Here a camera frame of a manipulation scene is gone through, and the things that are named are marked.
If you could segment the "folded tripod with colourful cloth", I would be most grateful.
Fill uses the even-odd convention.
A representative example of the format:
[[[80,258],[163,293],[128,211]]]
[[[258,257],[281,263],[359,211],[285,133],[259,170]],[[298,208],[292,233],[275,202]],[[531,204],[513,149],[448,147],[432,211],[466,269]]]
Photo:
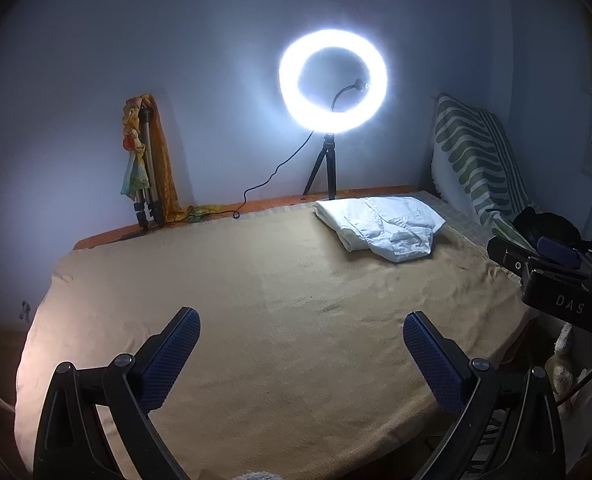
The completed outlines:
[[[157,103],[151,94],[128,99],[122,109],[122,147],[128,164],[121,194],[132,200],[141,230],[189,219],[193,207],[177,197],[171,159]]]

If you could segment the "white cotton garment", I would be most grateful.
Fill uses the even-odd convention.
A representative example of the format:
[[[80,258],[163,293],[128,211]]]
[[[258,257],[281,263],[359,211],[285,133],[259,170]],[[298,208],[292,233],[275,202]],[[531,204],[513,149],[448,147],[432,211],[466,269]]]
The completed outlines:
[[[428,257],[445,220],[411,196],[319,200],[313,210],[347,252],[370,250],[393,263]]]

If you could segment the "beige bed blanket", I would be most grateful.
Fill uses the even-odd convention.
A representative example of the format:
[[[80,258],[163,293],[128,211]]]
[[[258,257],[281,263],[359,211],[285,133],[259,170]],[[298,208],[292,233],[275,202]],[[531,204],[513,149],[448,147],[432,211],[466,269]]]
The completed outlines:
[[[187,474],[329,479],[409,442],[438,413],[401,325],[423,311],[470,356],[501,359],[527,322],[486,233],[435,200],[424,259],[348,252],[312,208],[211,220],[58,261],[16,374],[15,440],[34,460],[58,364],[104,366],[182,307],[199,341],[151,420]]]

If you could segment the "green striped pillow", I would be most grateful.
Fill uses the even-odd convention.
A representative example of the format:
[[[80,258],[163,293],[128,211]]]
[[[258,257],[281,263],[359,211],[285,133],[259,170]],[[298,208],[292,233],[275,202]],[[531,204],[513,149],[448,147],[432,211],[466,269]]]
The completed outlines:
[[[493,235],[532,252],[512,224],[532,200],[503,125],[489,110],[438,94],[431,177],[442,200]]]

